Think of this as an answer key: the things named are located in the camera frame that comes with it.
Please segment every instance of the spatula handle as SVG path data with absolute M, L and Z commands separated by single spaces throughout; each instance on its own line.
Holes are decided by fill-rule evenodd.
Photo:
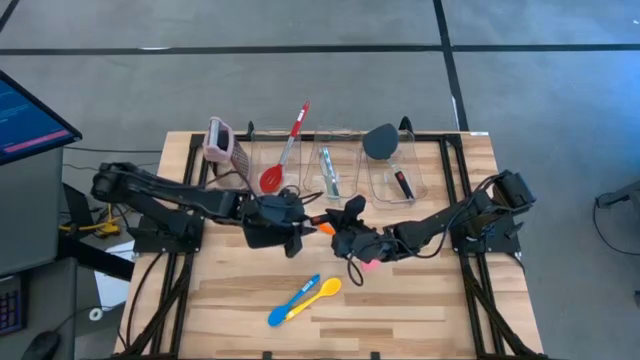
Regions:
M 307 117 L 309 113 L 309 108 L 311 107 L 311 102 L 307 100 L 304 105 L 302 105 L 302 109 L 300 110 L 300 114 L 298 114 L 298 118 L 296 122 L 293 124 L 293 128 L 291 129 L 291 137 L 296 137 L 300 133 L 300 127 L 302 126 L 302 122 Z
M 296 302 L 298 302 L 298 300 L 300 300 L 300 298 L 307 293 L 307 291 L 309 291 L 309 289 L 311 289 L 312 287 L 314 287 L 318 281 L 320 281 L 320 274 L 315 274 L 311 277 L 311 279 L 302 287 L 302 289 L 300 289 L 300 291 L 298 291 L 298 293 L 296 294 L 296 296 L 294 296 L 290 301 L 289 301 L 289 306 L 293 306 Z
M 293 310 L 291 310 L 291 311 L 289 311 L 289 313 L 287 313 L 287 317 L 285 318 L 285 320 L 290 320 L 294 316 L 298 315 L 300 312 L 302 312 L 302 310 L 306 309 L 309 305 L 311 305 L 314 301 L 318 300 L 321 297 L 322 297 L 322 293 L 317 293 L 312 298 L 310 298 L 309 300 L 307 300 L 307 301 L 303 302 L 302 304 L 296 306 Z

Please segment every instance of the plastic spoon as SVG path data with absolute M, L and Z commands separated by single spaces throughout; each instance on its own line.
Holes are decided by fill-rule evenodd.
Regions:
M 318 281 L 320 281 L 320 274 L 313 275 L 313 277 L 311 277 L 311 280 L 309 280 L 302 287 L 302 289 L 298 291 L 296 296 L 294 296 L 293 298 L 291 298 L 291 300 L 289 300 L 288 303 L 284 305 L 280 305 L 277 308 L 273 309 L 273 311 L 271 311 L 271 314 L 269 315 L 269 319 L 267 319 L 269 326 L 280 325 L 284 321 L 285 316 L 287 316 L 287 313 L 289 312 L 289 309 L 291 309 L 291 306 L 293 306 L 293 304 L 295 304 L 296 301 L 298 301 L 302 297 L 302 295 L 306 294 L 307 291 L 309 291 L 309 289 L 311 289 L 315 284 L 317 284 Z
M 311 305 L 314 301 L 318 300 L 323 296 L 333 296 L 340 291 L 340 287 L 342 287 L 342 281 L 338 278 L 331 278 L 322 284 L 320 291 L 315 294 L 309 300 L 303 302 L 302 304 L 296 306 L 295 309 L 289 311 L 287 314 L 286 320 L 290 320 L 294 316 L 298 315 L 302 310 L 304 310 L 307 306 Z
M 282 173 L 284 172 L 284 164 L 287 162 L 287 157 L 289 157 L 289 150 L 291 150 L 291 146 L 293 145 L 293 141 L 296 136 L 300 133 L 300 126 L 302 126 L 302 122 L 307 117 L 310 106 L 311 103 L 309 101 L 305 102 L 302 106 L 302 110 L 300 110 L 300 114 L 298 115 L 296 122 L 293 124 L 293 128 L 291 128 L 287 145 L 282 151 L 282 156 L 280 156 L 278 164 L 268 168 L 260 177 L 260 189 L 262 189 L 263 192 L 273 193 L 280 187 L 280 184 L 282 183 Z

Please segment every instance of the wire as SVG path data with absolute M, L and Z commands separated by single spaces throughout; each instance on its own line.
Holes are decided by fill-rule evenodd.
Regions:
M 116 308 L 116 306 L 101 306 L 101 305 L 96 305 L 96 306 L 90 306 L 90 307 L 86 307 L 77 311 L 74 311 L 73 314 L 67 316 L 58 326 L 55 327 L 55 329 L 53 330 L 53 332 L 58 332 L 58 330 L 60 330 L 60 328 L 62 328 L 62 326 L 64 324 L 67 323 L 67 321 L 73 319 L 74 317 L 76 317 L 76 315 L 85 312 L 87 310 L 93 310 L 93 309 L 101 309 L 101 310 L 106 310 L 109 311 L 111 309 Z M 124 346 L 124 348 L 127 348 L 127 345 L 124 342 L 124 339 L 122 338 L 122 335 L 120 334 L 120 329 L 118 329 L 118 337 L 120 338 L 120 341 L 122 341 L 122 345 Z
M 113 224 L 114 222 L 120 220 L 120 217 L 116 217 L 113 218 L 111 220 L 107 220 L 105 222 L 99 223 L 99 224 L 95 224 L 95 225 L 89 225 L 89 226 L 80 226 L 77 230 L 78 231 L 88 231 L 88 230 L 98 230 L 102 227 L 104 227 L 105 225 L 109 225 L 109 224 Z M 63 231 L 71 231 L 71 227 L 70 226 L 58 226 L 58 229 L 63 230 Z
M 274 205 L 274 204 L 265 204 L 262 200 L 260 200 L 260 197 L 256 194 L 255 190 L 253 190 L 253 187 L 251 186 L 251 183 L 249 182 L 249 179 L 247 179 L 247 177 L 246 177 L 246 176 L 244 176 L 242 173 L 240 173 L 240 172 L 238 172 L 238 171 L 236 171 L 236 170 L 230 170 L 230 171 L 227 171 L 226 173 L 224 173 L 224 174 L 222 174 L 222 175 L 220 175 L 220 176 L 216 176 L 216 178 L 215 178 L 215 179 L 213 179 L 213 180 L 209 180 L 209 181 L 205 184 L 205 187 L 207 187 L 208 185 L 210 185 L 210 184 L 212 184 L 212 183 L 214 183 L 214 182 L 216 182 L 216 181 L 218 181 L 218 180 L 220 180 L 220 179 L 223 179 L 223 178 L 225 178 L 225 177 L 227 177 L 227 176 L 229 176 L 229 175 L 233 175 L 233 174 L 237 174 L 237 175 L 240 177 L 240 179 L 242 179 L 242 181 L 247 185 L 247 189 L 249 190 L 249 193 L 250 193 L 250 194 L 255 198 L 256 202 L 257 202 L 258 204 L 260 204 L 261 206 L 270 207 L 270 208 L 275 208 L 275 209 L 287 209 L 287 208 L 292 208 L 292 207 L 294 207 L 294 206 L 295 206 L 295 205 Z M 320 198 L 320 196 L 322 196 L 322 194 L 323 194 L 323 192 L 322 192 L 322 191 L 318 191 L 318 192 L 311 193 L 311 194 L 308 194 L 308 195 L 305 195 L 305 196 L 300 197 L 300 188 L 299 188 L 297 185 L 293 185 L 293 184 L 292 184 L 292 185 L 287 185 L 287 186 L 283 187 L 283 188 L 280 190 L 280 193 L 282 193 L 282 191 L 283 191 L 283 190 L 285 190 L 285 189 L 289 189 L 289 188 L 296 189 L 296 198 L 294 199 L 294 201 L 295 201 L 295 200 L 301 200 L 301 201 L 302 201 L 302 200 L 307 200 L 307 201 L 302 201 L 302 205 L 303 205 L 303 206 L 304 206 L 304 205 L 308 205 L 308 204 L 310 204 L 311 202 L 313 202 L 313 201 L 317 200 L 317 199 L 318 199 L 318 198 Z
M 599 197 L 596 198 L 595 202 L 593 203 L 593 226 L 596 228 L 596 231 L 598 232 L 598 235 L 600 236 L 600 239 L 609 247 L 611 248 L 611 250 L 619 252 L 621 254 L 625 254 L 625 255 L 633 255 L 633 256 L 640 256 L 640 253 L 635 253 L 635 252 L 630 252 L 630 251 L 624 251 L 624 250 L 620 250 L 618 248 L 615 248 L 613 245 L 609 244 L 609 242 L 607 241 L 607 239 L 604 238 L 604 235 L 602 235 L 602 232 L 600 231 L 600 227 L 598 226 L 598 222 L 596 221 L 596 207 L 598 205 L 598 199 Z
M 360 281 L 356 281 L 356 279 L 353 277 L 351 268 L 356 270 Z M 358 265 L 353 262 L 353 252 L 349 253 L 349 256 L 347 256 L 347 274 L 349 274 L 349 279 L 351 279 L 351 282 L 353 282 L 355 286 L 364 285 L 364 277 L 362 276 L 362 272 L 360 271 L 360 269 L 358 269 Z
M 102 211 L 102 210 L 104 210 L 104 208 L 94 207 L 94 208 L 89 209 L 89 212 L 94 213 L 94 212 L 98 212 L 98 211 Z M 71 211 L 60 211 L 60 214 L 71 214 Z
M 76 170 L 93 170 L 95 172 L 100 171 L 100 170 L 98 170 L 98 169 L 96 169 L 94 167 L 91 167 L 91 166 L 75 166 L 75 165 L 71 165 L 71 164 L 62 164 L 62 166 L 67 166 L 67 167 L 70 167 L 70 168 L 76 169 Z
M 473 190 L 473 192 L 471 192 L 471 196 L 466 200 L 466 204 L 464 207 L 461 207 L 460 209 L 458 209 L 458 211 L 456 211 L 456 213 L 451 217 L 451 219 L 449 220 L 449 222 L 447 223 L 447 226 L 444 228 L 444 231 L 442 232 L 442 237 L 440 238 L 440 243 L 438 244 L 438 247 L 436 248 L 436 250 L 429 254 L 429 255 L 420 255 L 419 253 L 413 251 L 412 249 L 410 249 L 406 243 L 402 240 L 398 240 L 400 241 L 404 247 L 413 254 L 413 256 L 419 258 L 419 259 L 431 259 L 433 257 L 435 257 L 436 255 L 438 255 L 440 253 L 440 251 L 442 250 L 442 246 L 444 245 L 444 240 L 447 237 L 447 232 L 449 231 L 449 228 L 451 227 L 451 225 L 453 225 L 453 222 L 456 220 L 456 218 L 458 218 L 458 216 L 460 216 L 460 214 L 464 211 L 467 210 L 469 208 L 469 206 L 471 206 L 471 203 L 473 203 L 473 200 L 475 199 L 476 195 L 478 194 L 478 192 L 480 190 L 486 190 L 494 181 L 495 179 L 498 177 L 498 175 L 493 175 L 493 176 L 489 176 L 488 178 L 482 180 L 482 182 L 480 182 L 480 184 L 478 184 L 478 186 L 476 186 L 475 190 Z
M 158 162 L 153 162 L 153 163 L 147 163 L 147 164 L 134 164 L 134 165 L 137 166 L 137 167 L 143 167 L 143 166 L 152 166 L 152 165 L 158 165 L 158 164 L 159 164 Z M 92 171 L 95 171 L 95 172 L 100 172 L 100 170 L 98 170 L 98 169 L 96 169 L 94 167 L 91 167 L 91 166 L 75 166 L 75 165 L 72 165 L 72 164 L 62 164 L 62 166 L 67 166 L 67 167 L 70 167 L 70 168 L 76 169 L 76 170 L 92 170 Z
M 136 308 L 136 302 L 138 301 L 140 290 L 142 290 L 142 285 L 144 285 L 144 282 L 147 280 L 147 277 L 151 272 L 151 269 L 153 269 L 153 266 L 158 262 L 158 260 L 160 260 L 161 256 L 162 256 L 162 253 L 158 253 L 158 255 L 156 255 L 156 257 L 153 259 L 153 261 L 151 261 L 151 264 L 149 264 L 149 267 L 147 268 L 147 270 L 145 270 L 144 274 L 142 275 L 142 278 L 140 279 L 140 283 L 138 284 L 138 288 L 136 289 L 136 292 L 133 295 L 133 300 L 131 301 L 131 308 L 129 309 L 129 321 L 127 321 L 127 338 L 126 338 L 127 346 L 125 346 L 125 348 L 131 346 L 131 321 L 133 320 L 133 311 Z
M 515 260 L 518 265 L 520 265 L 520 268 L 522 269 L 522 273 L 526 274 L 527 273 L 527 269 L 524 268 L 524 264 L 522 263 L 522 260 L 520 260 L 520 256 L 516 253 L 507 253 L 507 255 L 509 255 L 511 258 L 513 258 L 513 260 Z
M 120 209 L 120 206 L 114 204 L 113 207 L 116 208 L 116 210 L 118 210 L 118 212 L 120 213 L 120 217 L 122 218 L 122 220 L 124 220 L 124 226 L 127 228 L 127 230 L 129 230 L 131 226 L 129 226 L 129 220 L 127 220 L 127 217 L 124 216 L 125 213 L 122 212 L 122 209 Z
M 112 149 L 90 149 L 90 148 L 82 148 L 77 146 L 65 146 L 65 149 L 69 150 L 77 150 L 77 151 L 88 151 L 88 152 L 99 152 L 99 153 L 128 153 L 128 154 L 157 154 L 162 153 L 162 150 L 112 150 Z
M 203 186 L 194 186 L 194 185 L 187 185 L 187 184 L 179 184 L 179 183 L 175 183 L 175 184 L 163 184 L 163 183 L 158 183 L 155 182 L 152 179 L 147 179 L 144 178 L 138 174 L 134 174 L 128 171 L 121 171 L 121 170 L 106 170 L 106 171 L 102 171 L 102 173 L 105 174 L 120 174 L 123 176 L 130 176 L 132 178 L 138 179 L 142 182 L 144 182 L 145 184 L 149 184 L 151 186 L 155 186 L 155 187 L 161 187 L 161 188 L 165 188 L 165 189 L 201 189 L 203 190 L 204 187 Z
M 122 343 L 122 347 L 124 347 L 124 349 L 127 349 L 127 344 L 124 342 L 124 338 L 122 337 L 122 334 L 120 333 L 120 326 L 118 325 L 118 327 L 116 328 L 116 331 L 118 332 L 118 338 L 120 339 L 120 342 Z

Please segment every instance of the orange object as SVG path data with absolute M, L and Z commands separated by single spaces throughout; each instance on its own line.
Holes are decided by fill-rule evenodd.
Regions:
M 336 231 L 335 231 L 335 229 L 333 228 L 333 226 L 331 226 L 331 225 L 329 225 L 329 224 L 327 224 L 327 223 L 320 224 L 320 225 L 318 225 L 318 226 L 316 226 L 316 227 L 317 227 L 320 231 L 322 231 L 323 233 L 325 233 L 325 234 L 329 234 L 329 235 L 331 235 L 331 236 L 333 236 L 333 235 L 335 235 L 335 234 L 336 234 Z

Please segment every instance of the blue spoon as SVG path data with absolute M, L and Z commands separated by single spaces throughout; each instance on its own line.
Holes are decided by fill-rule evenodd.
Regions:
M 302 297 L 302 295 L 306 294 L 309 289 L 317 284 L 318 281 L 320 281 L 320 274 L 313 275 L 311 277 L 311 280 L 309 280 L 309 282 L 307 282 L 296 294 L 296 296 L 289 300 L 288 303 L 280 305 L 277 308 L 273 309 L 273 311 L 271 311 L 271 314 L 269 315 L 269 319 L 267 320 L 269 326 L 275 327 L 282 324 L 284 319 L 287 317 L 287 313 L 289 313 L 291 306 L 293 306 L 293 304 L 295 304 L 296 301 L 298 301 Z

